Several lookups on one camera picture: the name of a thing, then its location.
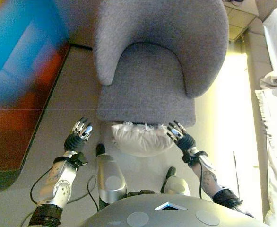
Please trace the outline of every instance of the robot leg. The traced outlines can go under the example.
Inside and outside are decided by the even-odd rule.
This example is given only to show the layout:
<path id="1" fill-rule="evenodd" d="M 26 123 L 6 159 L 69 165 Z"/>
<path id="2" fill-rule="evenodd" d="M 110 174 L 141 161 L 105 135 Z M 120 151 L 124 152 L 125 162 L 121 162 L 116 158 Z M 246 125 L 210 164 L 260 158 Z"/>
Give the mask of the robot leg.
<path id="1" fill-rule="evenodd" d="M 98 166 L 97 182 L 100 209 L 127 196 L 127 185 L 123 173 L 114 158 L 105 153 L 103 144 L 96 147 Z"/>
<path id="2" fill-rule="evenodd" d="M 187 182 L 183 178 L 176 176 L 176 169 L 174 167 L 169 168 L 161 193 L 190 195 Z"/>

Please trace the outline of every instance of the wall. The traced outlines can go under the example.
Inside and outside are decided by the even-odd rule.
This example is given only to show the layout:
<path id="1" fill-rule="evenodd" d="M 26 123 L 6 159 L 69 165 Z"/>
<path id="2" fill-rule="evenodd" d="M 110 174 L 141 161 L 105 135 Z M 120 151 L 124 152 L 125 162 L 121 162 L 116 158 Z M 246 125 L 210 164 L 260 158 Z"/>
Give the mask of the wall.
<path id="1" fill-rule="evenodd" d="M 93 47 L 97 7 L 101 0 L 54 0 L 70 42 Z"/>

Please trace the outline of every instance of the armchair backrest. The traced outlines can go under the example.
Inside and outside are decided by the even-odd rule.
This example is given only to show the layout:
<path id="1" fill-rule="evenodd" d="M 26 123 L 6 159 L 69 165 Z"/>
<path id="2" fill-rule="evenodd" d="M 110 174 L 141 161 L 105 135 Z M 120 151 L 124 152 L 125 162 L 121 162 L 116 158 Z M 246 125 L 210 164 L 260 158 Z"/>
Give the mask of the armchair backrest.
<path id="1" fill-rule="evenodd" d="M 101 84 L 112 83 L 123 51 L 149 42 L 179 59 L 189 97 L 203 94 L 225 59 L 228 20 L 221 0 L 103 0 L 94 56 Z"/>

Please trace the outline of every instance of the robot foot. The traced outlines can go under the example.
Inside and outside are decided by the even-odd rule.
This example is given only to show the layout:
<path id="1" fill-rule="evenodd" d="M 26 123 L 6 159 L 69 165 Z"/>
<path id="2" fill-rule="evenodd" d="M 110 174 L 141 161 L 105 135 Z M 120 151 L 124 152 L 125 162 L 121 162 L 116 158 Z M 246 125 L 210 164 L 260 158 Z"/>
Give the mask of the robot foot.
<path id="1" fill-rule="evenodd" d="M 170 167 L 167 174 L 166 174 L 166 178 L 165 178 L 165 181 L 163 183 L 163 186 L 161 188 L 161 194 L 164 193 L 164 189 L 165 189 L 165 186 L 166 186 L 166 183 L 167 183 L 167 180 L 170 176 L 175 176 L 176 175 L 176 168 L 175 167 Z"/>
<path id="2" fill-rule="evenodd" d="M 99 156 L 99 155 L 102 155 L 102 154 L 105 154 L 105 146 L 104 144 L 102 143 L 99 143 L 97 146 L 96 146 L 96 149 L 95 149 L 95 155 L 96 156 Z"/>

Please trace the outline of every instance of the armchair seat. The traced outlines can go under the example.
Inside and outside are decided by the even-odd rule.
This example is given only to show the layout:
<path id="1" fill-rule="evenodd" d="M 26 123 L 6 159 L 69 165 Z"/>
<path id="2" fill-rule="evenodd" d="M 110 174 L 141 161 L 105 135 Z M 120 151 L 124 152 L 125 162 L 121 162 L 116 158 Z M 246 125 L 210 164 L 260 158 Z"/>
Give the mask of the armchair seat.
<path id="1" fill-rule="evenodd" d="M 119 59 L 112 84 L 102 87 L 97 116 L 148 124 L 168 123 L 174 116 L 184 125 L 194 125 L 194 98 L 186 96 L 177 56 L 152 43 L 130 45 Z"/>

